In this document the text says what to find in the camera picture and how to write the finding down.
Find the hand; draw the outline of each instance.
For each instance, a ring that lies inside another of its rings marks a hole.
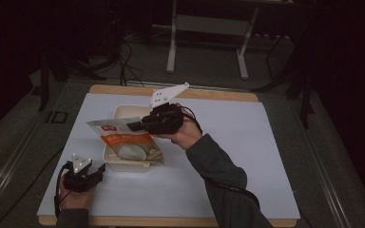
[[[182,108],[182,112],[192,116],[185,109]],[[193,145],[196,141],[198,141],[202,137],[201,131],[198,129],[197,125],[193,120],[190,120],[187,117],[183,117],[183,123],[180,129],[174,133],[173,135],[154,135],[158,138],[169,139],[172,143],[179,145],[182,149],[186,150],[191,145]]]
[[[90,200],[93,196],[94,191],[96,190],[96,186],[91,187],[88,191],[83,193],[77,193],[69,191],[64,186],[64,176],[60,180],[59,189],[61,191],[59,200],[61,203],[59,207],[61,210],[64,209],[87,209],[90,206]]]

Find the sleeve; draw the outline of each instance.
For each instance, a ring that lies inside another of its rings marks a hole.
[[[247,176],[210,135],[204,135],[186,150],[186,155],[204,178],[245,189]],[[206,192],[218,225],[223,228],[272,227],[255,202],[236,192],[205,182]]]
[[[88,210],[66,209],[59,214],[55,228],[89,228]]]

